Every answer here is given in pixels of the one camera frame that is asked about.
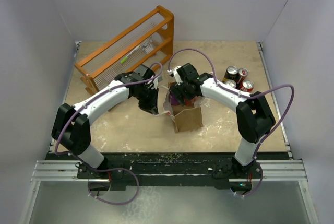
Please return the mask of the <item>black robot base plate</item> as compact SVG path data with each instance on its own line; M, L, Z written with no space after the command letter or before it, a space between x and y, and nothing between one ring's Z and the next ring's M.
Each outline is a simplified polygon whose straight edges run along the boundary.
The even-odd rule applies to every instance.
M251 189L251 180L261 178L255 162L243 167L231 152L105 153L108 165L98 172L76 163L78 177L97 182L112 191L128 186L193 186L216 189Z

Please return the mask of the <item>red coke can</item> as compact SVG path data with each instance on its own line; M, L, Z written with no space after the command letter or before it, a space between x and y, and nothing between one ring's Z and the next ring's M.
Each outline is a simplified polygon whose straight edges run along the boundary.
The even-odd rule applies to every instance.
M254 89L254 84L251 80L245 79L242 81L239 90L244 92L252 92Z
M184 98L184 104L187 107L192 106L195 101L196 101L196 98L192 98L192 99L186 99L186 98Z

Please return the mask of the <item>dark black soda can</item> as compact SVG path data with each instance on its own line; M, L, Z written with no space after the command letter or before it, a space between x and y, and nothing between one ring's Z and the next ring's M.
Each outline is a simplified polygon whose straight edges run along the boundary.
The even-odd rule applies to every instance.
M224 78L222 82L226 82L227 80L236 81L238 76L238 68L236 66L230 65L227 67Z

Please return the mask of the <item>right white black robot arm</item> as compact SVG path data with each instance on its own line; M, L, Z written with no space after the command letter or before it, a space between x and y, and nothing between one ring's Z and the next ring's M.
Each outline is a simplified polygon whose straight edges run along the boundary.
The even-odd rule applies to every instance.
M198 74L196 68L187 63L168 69L168 75L175 79L170 92L179 104L184 99L203 97L220 102L236 113L237 128L241 142L234 155L232 172L238 178L250 173L259 142L269 134L276 120L264 96L238 91L220 81L210 73Z

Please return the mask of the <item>watermelon print canvas bag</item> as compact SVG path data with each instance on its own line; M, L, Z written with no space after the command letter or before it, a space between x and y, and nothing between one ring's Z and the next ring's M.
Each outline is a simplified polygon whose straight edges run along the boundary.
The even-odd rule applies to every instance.
M162 111L157 116L167 115L173 122L176 133L195 131L203 127L201 104L203 97L195 97L196 101L192 106L177 105L172 106L169 102L170 87L175 84L168 83L167 86L160 85L166 91L166 96L162 104Z

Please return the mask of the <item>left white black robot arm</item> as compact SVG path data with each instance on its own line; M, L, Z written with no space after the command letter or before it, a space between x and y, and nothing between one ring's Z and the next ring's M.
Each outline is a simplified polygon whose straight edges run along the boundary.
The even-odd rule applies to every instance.
M159 74L145 65L135 71L118 74L105 88L90 98L69 105L62 104L57 111L52 138L56 141L54 152L62 145L65 154L72 154L89 166L95 178L102 178L108 170L108 160L91 143L91 125L114 106L136 98L141 110L158 114Z

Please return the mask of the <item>silver blue red can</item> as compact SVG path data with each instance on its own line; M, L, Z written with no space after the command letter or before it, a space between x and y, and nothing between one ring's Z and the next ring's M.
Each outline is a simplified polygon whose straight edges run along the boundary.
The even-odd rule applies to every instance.
M245 68L240 68L236 77L236 84L239 86L247 78L248 70Z

